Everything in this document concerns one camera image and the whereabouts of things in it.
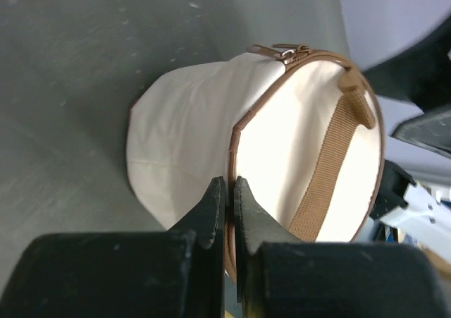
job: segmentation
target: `white fabric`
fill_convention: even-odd
[[[127,165],[140,202],[170,228],[227,176],[232,127],[285,73],[277,61],[242,54],[160,77],[130,115]]]
[[[280,62],[243,54],[166,74],[133,107],[130,184],[165,228],[198,203],[213,177],[227,180],[232,127],[284,73]],[[303,66],[242,131],[237,174],[286,228],[313,175],[343,73],[329,61]],[[347,242],[357,232],[375,188],[380,141],[378,126],[358,127],[318,240]]]

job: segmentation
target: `bag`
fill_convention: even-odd
[[[167,73],[132,108],[130,184],[165,228],[217,176],[229,188],[246,178],[256,201],[301,240],[350,242],[363,226],[384,162],[375,94],[341,55],[273,48]],[[233,223],[228,230],[225,266],[235,278]]]

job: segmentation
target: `zipper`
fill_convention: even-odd
[[[247,48],[247,51],[252,54],[270,57],[285,65],[304,59],[314,51],[306,44],[274,44],[272,48],[255,44],[252,47]]]

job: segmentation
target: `gray surface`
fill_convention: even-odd
[[[347,53],[339,1],[0,0],[0,287],[40,234],[160,229],[127,182],[128,109],[253,42]]]

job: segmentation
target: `cylindrical bag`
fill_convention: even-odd
[[[217,176],[229,187],[246,178],[256,201],[301,240],[350,242],[366,221],[384,162],[375,94],[341,55],[273,48],[167,73],[132,108],[130,184],[165,228]]]

